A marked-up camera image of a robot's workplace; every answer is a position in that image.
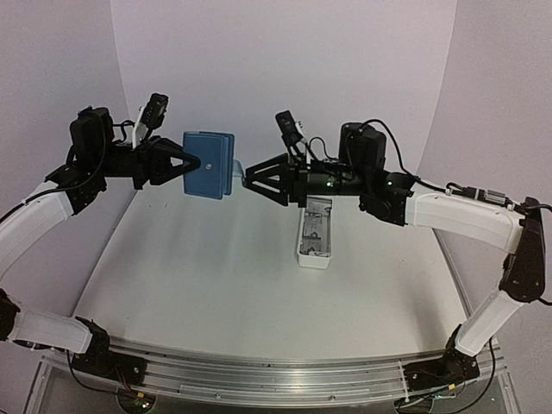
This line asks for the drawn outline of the blue card holder wallet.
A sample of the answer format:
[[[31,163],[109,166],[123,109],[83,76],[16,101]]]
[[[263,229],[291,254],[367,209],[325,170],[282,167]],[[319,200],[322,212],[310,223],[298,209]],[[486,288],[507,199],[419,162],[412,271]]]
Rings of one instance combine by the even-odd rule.
[[[222,200],[233,191],[234,178],[245,183],[241,162],[235,158],[235,136],[231,133],[186,131],[183,149],[200,160],[198,169],[183,178],[189,196]]]

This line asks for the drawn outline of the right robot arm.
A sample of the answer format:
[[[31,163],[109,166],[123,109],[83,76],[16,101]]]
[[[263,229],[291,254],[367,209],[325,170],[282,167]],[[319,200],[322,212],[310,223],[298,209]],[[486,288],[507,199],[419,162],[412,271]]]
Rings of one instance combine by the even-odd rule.
[[[329,271],[373,286],[377,309],[392,319],[398,318],[391,306],[397,299],[410,320],[421,324],[424,341],[440,328],[432,310],[437,291],[428,284],[415,287],[407,275],[415,255],[435,256],[438,267],[449,271],[437,250],[437,237],[457,235],[504,256],[491,291],[452,328],[442,352],[408,362],[400,371],[410,391],[445,389],[478,379],[480,353],[496,355],[494,337],[499,330],[522,306],[543,298],[544,205],[534,198],[517,202],[472,186],[434,185],[404,167],[389,171],[386,157],[398,146],[380,121],[343,124],[337,153],[327,159],[314,155],[314,141],[295,122],[281,124],[279,132],[284,152],[247,167],[243,185],[279,205],[298,207],[293,215],[293,254],[304,241],[309,199],[330,199]]]

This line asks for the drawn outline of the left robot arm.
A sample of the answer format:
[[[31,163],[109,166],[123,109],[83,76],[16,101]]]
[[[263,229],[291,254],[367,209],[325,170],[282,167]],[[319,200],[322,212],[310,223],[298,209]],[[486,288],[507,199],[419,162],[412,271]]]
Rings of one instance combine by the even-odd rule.
[[[33,251],[49,252],[47,236],[91,207],[109,179],[129,179],[140,190],[197,171],[197,156],[155,132],[166,107],[167,97],[154,93],[135,120],[115,122],[106,107],[78,113],[62,165],[1,217],[2,276],[35,269]],[[1,341],[30,352],[60,352],[73,372],[131,385],[144,374],[145,361],[113,350],[110,334],[94,320],[39,310],[6,290],[1,291]]]

